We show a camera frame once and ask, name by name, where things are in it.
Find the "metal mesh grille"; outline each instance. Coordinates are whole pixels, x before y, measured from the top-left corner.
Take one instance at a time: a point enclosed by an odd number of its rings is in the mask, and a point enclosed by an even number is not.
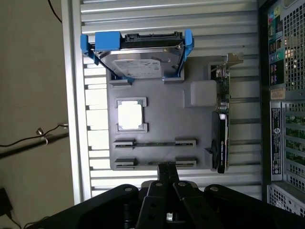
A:
[[[300,177],[305,178],[305,170],[302,168],[299,168],[297,165],[292,165],[292,164],[287,163],[287,170]]]
[[[302,191],[305,191],[305,184],[303,181],[301,181],[291,175],[287,175],[287,179],[292,185],[296,186],[297,188],[301,189]]]
[[[286,90],[305,88],[305,4],[284,18]]]
[[[286,111],[305,111],[305,103],[286,104]]]
[[[305,209],[292,201],[288,195],[275,188],[275,185],[269,187],[269,203],[278,208],[293,212],[299,216],[305,217]]]

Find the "wall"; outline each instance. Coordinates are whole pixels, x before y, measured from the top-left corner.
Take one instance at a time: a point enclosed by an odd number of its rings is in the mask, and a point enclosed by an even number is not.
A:
[[[61,18],[60,0],[52,3]],[[0,28],[0,144],[8,144],[67,120],[63,39],[46,0],[0,1]],[[72,206],[69,140],[1,160],[0,187],[22,226]],[[6,216],[3,227],[13,227]]]

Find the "hard drive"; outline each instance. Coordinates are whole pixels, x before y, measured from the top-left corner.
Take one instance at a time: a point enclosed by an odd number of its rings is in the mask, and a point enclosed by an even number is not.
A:
[[[111,72],[112,85],[131,84],[135,79],[181,79],[183,63],[194,47],[190,30],[172,34],[126,34],[97,32],[95,44],[81,36],[84,55]]]

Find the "bolt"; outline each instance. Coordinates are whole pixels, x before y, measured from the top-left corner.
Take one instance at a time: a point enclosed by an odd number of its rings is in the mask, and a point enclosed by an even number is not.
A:
[[[184,186],[186,186],[186,183],[180,182],[178,185],[184,187]]]
[[[214,187],[214,186],[211,187],[210,190],[213,191],[213,192],[218,192],[219,191],[218,187]]]

